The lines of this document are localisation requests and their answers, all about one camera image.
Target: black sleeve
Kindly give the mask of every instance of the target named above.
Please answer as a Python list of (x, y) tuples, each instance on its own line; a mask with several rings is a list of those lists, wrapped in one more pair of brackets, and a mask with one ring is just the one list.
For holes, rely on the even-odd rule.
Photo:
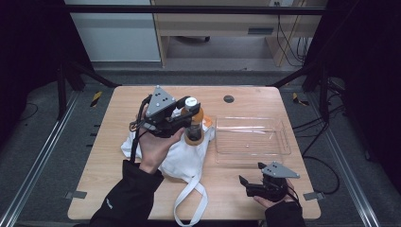
[(265, 211), (268, 227), (305, 227), (302, 207), (297, 202), (281, 201)]
[(164, 177), (139, 169), (139, 164), (123, 162), (123, 179), (109, 192), (89, 225), (77, 226), (143, 226), (153, 207), (154, 192)]

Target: table surface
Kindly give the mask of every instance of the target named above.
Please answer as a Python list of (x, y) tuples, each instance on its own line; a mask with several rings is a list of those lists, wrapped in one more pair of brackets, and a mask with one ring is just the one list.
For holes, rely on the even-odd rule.
[[(290, 155), (282, 156), (282, 164), (301, 175), (291, 179), (304, 207), (304, 218), (315, 219), (321, 215), (316, 200), (305, 201), (303, 194), (312, 192), (304, 161), (301, 157), (288, 115), (278, 89), (254, 86), (162, 86), (179, 99), (194, 96), (201, 103), (205, 114), (219, 117), (268, 117), (281, 119), (290, 146)], [(85, 199), (73, 198), (68, 211), (71, 219), (90, 219), (100, 207), (108, 192), (122, 178), (121, 167), (125, 159), (121, 145), (129, 135), (129, 123), (135, 120), (142, 100), (152, 94), (154, 86), (121, 86), (114, 90), (103, 118), (77, 191), (87, 192)], [(227, 103), (225, 96), (235, 101)], [(271, 163), (269, 158), (255, 161), (254, 165), (232, 165), (216, 162), (216, 139), (209, 143), (203, 165), (201, 183), (206, 188), (209, 203), (202, 219), (264, 219), (264, 208), (246, 196), (245, 187), (238, 175), (250, 183), (260, 183), (262, 174), (257, 162)], [(149, 219), (174, 219), (174, 201), (186, 183), (166, 176), (155, 193), (155, 203)], [(201, 195), (193, 191), (178, 207), (181, 219), (191, 219)]]

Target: white bottle cap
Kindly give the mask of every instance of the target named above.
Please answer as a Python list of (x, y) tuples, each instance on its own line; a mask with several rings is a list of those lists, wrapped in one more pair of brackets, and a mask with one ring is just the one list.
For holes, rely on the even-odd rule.
[(196, 98), (194, 97), (189, 97), (185, 100), (185, 108), (187, 110), (189, 110), (190, 108), (192, 108), (193, 106), (195, 106), (196, 104), (198, 104), (198, 101)]

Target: wire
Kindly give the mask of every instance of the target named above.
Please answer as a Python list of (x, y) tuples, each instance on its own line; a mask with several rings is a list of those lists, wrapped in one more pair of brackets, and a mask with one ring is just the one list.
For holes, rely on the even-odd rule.
[(130, 131), (134, 132), (137, 129), (141, 128), (145, 124), (145, 120), (139, 121), (139, 119), (136, 119), (135, 121), (130, 122)]
[(24, 118), (19, 119), (19, 121), (24, 121), (24, 120), (29, 119), (29, 118), (32, 117), (34, 114), (36, 114), (36, 112), (38, 112), (38, 110), (39, 110), (38, 105), (36, 105), (36, 104), (34, 104), (34, 103), (28, 102), (26, 105), (32, 105), (32, 106), (34, 106), (34, 107), (35, 107), (35, 111), (34, 111), (33, 113), (31, 113), (29, 116), (26, 116), (26, 117), (24, 117)]
[(341, 94), (340, 94), (340, 93), (335, 93), (335, 94), (331, 95), (327, 100), (330, 100), (330, 99), (333, 98), (334, 96), (341, 96)]
[(142, 137), (142, 135), (146, 134), (149, 130), (144, 131), (141, 135), (139, 135), (138, 140)]
[[(340, 105), (340, 106), (336, 107), (335, 109), (331, 110), (329, 113), (330, 113), (330, 114), (331, 114), (331, 113), (335, 113), (335, 114), (334, 114), (334, 116), (330, 117), (329, 119), (334, 119), (334, 118), (336, 118), (337, 114), (340, 113), (340, 112), (343, 111), (343, 110), (344, 110), (344, 105)], [(313, 123), (313, 122), (315, 122), (315, 121), (317, 121), (317, 120), (320, 120), (320, 119), (322, 119), (322, 118), (319, 117), (319, 118), (317, 118), (317, 119), (315, 119), (315, 120), (312, 120), (312, 121), (310, 121), (310, 122), (307, 122), (307, 123), (303, 124), (302, 126), (294, 127), (293, 129), (299, 129), (299, 128), (301, 128), (301, 127), (310, 125), (311, 123)], [(318, 126), (319, 124), (322, 124), (322, 121), (320, 121), (320, 122), (318, 122), (318, 123), (316, 123), (316, 124), (314, 124), (314, 125), (311, 125), (311, 126), (305, 128), (305, 129), (303, 129), (303, 130), (295, 131), (294, 133), (298, 133), (298, 132), (301, 132), (301, 131), (306, 131), (306, 130), (308, 130), (308, 129), (310, 129), (310, 128), (313, 128), (313, 127), (315, 127), (315, 126)]]
[[(288, 41), (288, 39), (287, 39), (287, 37), (286, 37), (286, 34), (284, 34), (284, 31), (283, 31), (283, 29), (281, 28), (280, 15), (277, 15), (277, 28), (278, 28), (278, 30), (280, 30), (280, 31), (283, 33), (284, 38), (286, 39), (287, 45), (289, 46), (289, 41)], [(279, 33), (279, 32), (277, 31), (277, 35), (276, 35), (277, 43), (278, 43), (278, 46), (280, 47), (281, 51), (283, 51), (284, 57), (286, 57), (286, 60), (287, 60), (288, 64), (291, 65), (291, 66), (297, 66), (297, 67), (298, 67), (298, 66), (302, 66), (302, 65), (292, 64), (292, 63), (289, 61), (288, 56), (287, 56), (287, 54), (286, 54), (286, 51), (284, 50), (283, 46), (281, 46), (280, 41), (279, 41), (279, 39), (278, 39), (278, 33)]]
[[(305, 39), (304, 40), (304, 50), (303, 50), (303, 54), (300, 54), (299, 53), (299, 49), (300, 49), (300, 43), (301, 43), (301, 40), (303, 40), (303, 39)], [(307, 47), (308, 47), (308, 44), (309, 44), (309, 38), (308, 37), (305, 37), (305, 38), (302, 38), (302, 37), (300, 37), (300, 38), (298, 38), (298, 43), (297, 43), (297, 56), (298, 56), (298, 59), (300, 59), (301, 61), (302, 61), (302, 65), (304, 66), (304, 64), (305, 64), (305, 59), (306, 59), (306, 50), (307, 50)]]
[(316, 135), (296, 135), (295, 137), (296, 138), (309, 138), (309, 137), (315, 137)]
[(313, 190), (318, 191), (318, 192), (322, 192), (325, 195), (331, 195), (331, 194), (336, 193), (340, 189), (340, 177), (339, 177), (339, 174), (337, 174), (336, 171), (329, 164), (325, 163), (324, 161), (322, 161), (322, 160), (320, 160), (318, 158), (312, 157), (312, 156), (304, 156), (304, 159), (315, 160), (315, 161), (325, 165), (326, 167), (328, 167), (333, 172), (334, 176), (336, 176), (336, 181), (337, 181), (336, 182), (336, 187), (333, 190), (327, 191), (327, 192), (322, 191), (322, 190), (317, 190), (315, 188), (313, 188)]
[[(336, 110), (341, 109), (341, 108), (343, 108), (343, 107), (344, 107), (344, 105), (339, 105), (338, 107), (336, 107), (336, 108), (334, 108), (333, 110), (331, 110), (329, 113), (331, 114), (331, 113), (335, 112)], [(314, 119), (314, 120), (308, 121), (308, 122), (306, 122), (306, 123), (304, 123), (304, 124), (302, 124), (302, 125), (300, 125), (300, 126), (293, 127), (292, 129), (293, 129), (293, 130), (300, 129), (300, 128), (302, 128), (302, 127), (305, 127), (305, 126), (307, 126), (307, 125), (310, 125), (310, 124), (312, 124), (312, 123), (314, 123), (314, 122), (316, 122), (316, 121), (318, 121), (318, 120), (321, 120), (321, 119), (323, 119), (322, 116), (320, 116), (320, 117), (318, 117), (318, 118), (316, 118), (316, 119)]]
[(318, 138), (326, 131), (328, 128), (328, 123), (326, 122), (324, 126), (322, 127), (321, 131), (316, 135), (316, 137), (312, 140), (312, 142), (307, 146), (307, 148), (304, 150), (302, 153), (302, 157), (306, 155), (306, 153), (309, 151), (309, 149), (312, 147), (312, 145), (318, 140)]
[[(294, 28), (295, 28), (295, 23), (294, 23), (294, 25), (292, 26), (292, 29), (291, 29), (291, 32), (290, 32), (291, 34), (292, 34), (292, 32), (294, 31)], [(277, 30), (277, 33), (276, 33), (277, 43), (278, 43), (280, 49), (283, 51), (283, 54), (284, 54), (284, 56), (286, 57), (286, 60), (287, 60), (288, 64), (291, 65), (291, 66), (297, 66), (297, 67), (298, 67), (298, 66), (303, 66), (303, 65), (304, 65), (304, 61), (305, 61), (304, 58), (305, 58), (305, 56), (306, 56), (307, 45), (304, 44), (304, 56), (303, 56), (302, 59), (300, 60), (300, 58), (298, 58), (298, 57), (299, 57), (299, 55), (298, 55), (298, 47), (299, 47), (299, 46), (297, 46), (297, 55), (298, 55), (298, 57), (297, 57), (297, 56), (294, 54), (294, 52), (293, 52), (293, 50), (292, 50), (292, 48), (291, 48), (290, 42), (289, 42), (289, 40), (288, 40), (286, 34), (284, 33), (283, 28), (281, 27), (280, 14), (277, 15), (277, 29), (278, 29), (278, 30)], [(280, 44), (279, 37), (278, 37), (279, 31), (281, 31), (281, 33), (283, 34), (284, 39), (286, 40), (287, 46), (288, 46), (289, 50), (290, 50), (291, 53), (292, 53), (292, 56), (295, 58), (296, 61), (300, 62), (301, 65), (292, 64), (292, 63), (289, 61), (288, 56), (287, 56), (287, 54), (286, 54), (286, 52), (285, 52), (283, 46)]]
[[(138, 118), (142, 118), (142, 112), (144, 111), (145, 105), (150, 103), (152, 95), (147, 96), (141, 103), (141, 106), (139, 107), (139, 111), (138, 111)], [(132, 147), (131, 147), (131, 157), (130, 157), (130, 161), (131, 162), (135, 162), (135, 158), (134, 155), (136, 153), (136, 149), (138, 148), (138, 144), (139, 144), (139, 138), (144, 135), (146, 132), (142, 133), (141, 135), (139, 135), (139, 130), (141, 127), (136, 127), (135, 129), (135, 138), (133, 138), (132, 140)]]
[(292, 188), (292, 187), (288, 187), (289, 189), (291, 189), (291, 191), (294, 193), (294, 195), (296, 196), (293, 196), (293, 195), (291, 195), (291, 193), (289, 193), (289, 192), (287, 192), (287, 195), (289, 195), (294, 201), (296, 201), (297, 202), (297, 204), (298, 204), (298, 206), (300, 207), (300, 208), (302, 208), (302, 205), (301, 205), (301, 203), (300, 203), (300, 198), (298, 197), (298, 194), (297, 194), (297, 192)]

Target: transparent plastic tray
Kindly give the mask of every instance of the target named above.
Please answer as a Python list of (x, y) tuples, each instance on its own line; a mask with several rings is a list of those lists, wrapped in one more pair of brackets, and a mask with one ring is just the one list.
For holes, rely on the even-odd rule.
[(283, 122), (275, 118), (218, 117), (216, 145), (218, 163), (280, 162), (291, 153)]

